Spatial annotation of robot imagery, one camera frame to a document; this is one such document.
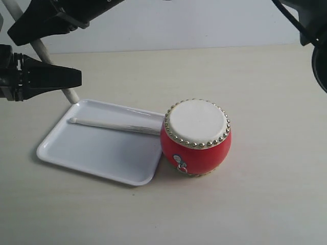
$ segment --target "table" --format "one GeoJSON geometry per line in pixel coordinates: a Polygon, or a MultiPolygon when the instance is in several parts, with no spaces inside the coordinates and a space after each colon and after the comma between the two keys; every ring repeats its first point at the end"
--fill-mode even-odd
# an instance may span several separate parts
{"type": "Polygon", "coordinates": [[[165,113],[182,99],[220,104],[233,143],[210,175],[162,157],[132,188],[37,159],[69,108],[61,91],[0,101],[0,244],[325,244],[327,94],[310,46],[52,55],[83,72],[82,99],[165,113]]]}

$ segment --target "red drum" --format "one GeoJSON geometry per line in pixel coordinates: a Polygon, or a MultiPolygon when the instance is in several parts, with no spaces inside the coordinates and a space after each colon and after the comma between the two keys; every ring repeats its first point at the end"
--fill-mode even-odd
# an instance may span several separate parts
{"type": "Polygon", "coordinates": [[[209,101],[181,101],[165,115],[160,140],[163,154],[180,172],[205,175],[229,152],[230,120],[224,110],[209,101]]]}

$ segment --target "white drumstick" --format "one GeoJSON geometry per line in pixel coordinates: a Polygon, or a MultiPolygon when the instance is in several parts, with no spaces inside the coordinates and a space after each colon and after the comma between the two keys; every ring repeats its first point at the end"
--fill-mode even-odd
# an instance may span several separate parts
{"type": "Polygon", "coordinates": [[[148,127],[109,124],[107,122],[79,119],[76,117],[70,118],[69,122],[71,124],[80,124],[80,125],[92,126],[97,128],[115,129],[115,130],[128,131],[128,132],[141,133],[141,134],[160,135],[159,129],[148,128],[148,127]]]}

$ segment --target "white pole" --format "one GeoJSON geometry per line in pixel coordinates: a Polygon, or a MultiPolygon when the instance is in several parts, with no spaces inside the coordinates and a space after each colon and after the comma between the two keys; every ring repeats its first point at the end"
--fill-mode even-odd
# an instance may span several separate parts
{"type": "MultiPolygon", "coordinates": [[[[15,0],[2,0],[2,2],[15,21],[17,21],[23,15],[23,11],[15,0]]],[[[53,64],[48,50],[40,39],[31,42],[31,46],[42,62],[53,64]]],[[[77,93],[72,88],[62,89],[62,92],[71,104],[76,104],[80,100],[77,93]]]]}

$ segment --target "white tray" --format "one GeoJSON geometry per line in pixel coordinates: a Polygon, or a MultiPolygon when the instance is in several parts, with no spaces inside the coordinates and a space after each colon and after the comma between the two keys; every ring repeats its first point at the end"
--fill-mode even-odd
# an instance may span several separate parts
{"type": "Polygon", "coordinates": [[[82,100],[37,149],[41,160],[81,172],[133,186],[151,181],[161,157],[159,136],[72,125],[67,122],[71,117],[160,129],[164,115],[82,100]]]}

